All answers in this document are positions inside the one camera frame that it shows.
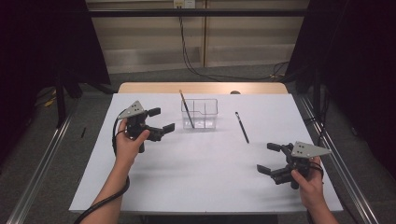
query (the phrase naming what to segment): person's left hand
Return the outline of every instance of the person's left hand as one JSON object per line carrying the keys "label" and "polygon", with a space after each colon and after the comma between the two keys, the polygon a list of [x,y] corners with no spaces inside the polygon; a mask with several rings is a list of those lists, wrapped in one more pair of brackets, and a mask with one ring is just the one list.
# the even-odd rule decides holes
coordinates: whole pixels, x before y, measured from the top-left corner
{"label": "person's left hand", "polygon": [[[123,119],[119,126],[119,132],[126,129],[127,119]],[[129,138],[128,133],[117,134],[117,156],[116,163],[132,166],[134,158],[139,153],[139,147],[149,137],[149,130],[143,131],[136,139]]]}

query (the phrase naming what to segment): wrist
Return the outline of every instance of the wrist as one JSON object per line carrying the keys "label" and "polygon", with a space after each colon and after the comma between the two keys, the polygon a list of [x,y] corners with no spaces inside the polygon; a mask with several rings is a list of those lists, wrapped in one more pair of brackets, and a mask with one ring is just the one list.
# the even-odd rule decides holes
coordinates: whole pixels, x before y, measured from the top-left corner
{"label": "wrist", "polygon": [[325,202],[307,206],[306,209],[311,215],[330,213],[330,209]]}
{"label": "wrist", "polygon": [[113,172],[116,172],[121,175],[128,175],[129,171],[131,170],[132,165],[134,164],[133,161],[118,161],[114,163]]}
{"label": "wrist", "polygon": [[308,209],[308,212],[316,224],[338,224],[327,204]]}

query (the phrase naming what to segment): black curtain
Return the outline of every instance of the black curtain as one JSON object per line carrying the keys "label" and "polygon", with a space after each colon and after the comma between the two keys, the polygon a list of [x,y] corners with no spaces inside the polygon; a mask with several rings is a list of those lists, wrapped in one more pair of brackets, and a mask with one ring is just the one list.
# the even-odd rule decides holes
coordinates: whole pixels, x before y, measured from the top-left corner
{"label": "black curtain", "polygon": [[72,85],[110,80],[84,0],[15,0],[0,10],[1,162],[58,74]]}
{"label": "black curtain", "polygon": [[332,98],[394,177],[395,11],[391,0],[350,0],[323,69]]}
{"label": "black curtain", "polygon": [[346,0],[311,0],[283,82],[296,81],[297,92],[307,92],[329,53]]}

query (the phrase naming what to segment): white tabletop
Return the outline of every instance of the white tabletop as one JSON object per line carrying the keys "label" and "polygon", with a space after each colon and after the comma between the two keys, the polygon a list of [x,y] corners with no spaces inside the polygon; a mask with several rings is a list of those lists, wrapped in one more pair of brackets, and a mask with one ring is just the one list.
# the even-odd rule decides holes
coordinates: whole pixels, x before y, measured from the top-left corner
{"label": "white tabletop", "polygon": [[[114,163],[112,127],[117,115],[134,101],[145,109],[160,107],[161,115],[146,123],[161,128],[175,123],[174,132],[160,142],[146,141],[130,171],[131,187],[123,195],[121,211],[136,214],[277,214],[305,211],[298,190],[290,183],[276,185],[256,165],[283,168],[282,152],[266,144],[311,143],[290,94],[185,94],[186,99],[216,98],[216,130],[184,130],[179,94],[114,94],[90,161],[70,206],[86,210],[104,185]],[[237,111],[250,144],[235,116]],[[324,196],[332,211],[342,210],[332,183],[323,178]]]}

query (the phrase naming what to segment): clear plastic container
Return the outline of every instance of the clear plastic container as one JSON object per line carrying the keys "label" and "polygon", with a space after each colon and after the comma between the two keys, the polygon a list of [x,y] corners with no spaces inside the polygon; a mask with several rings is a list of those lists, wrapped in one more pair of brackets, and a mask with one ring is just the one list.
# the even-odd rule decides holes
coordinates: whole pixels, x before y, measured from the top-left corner
{"label": "clear plastic container", "polygon": [[183,118],[183,128],[192,129],[216,129],[218,118],[217,99],[186,99],[186,106],[181,101],[181,115]]}

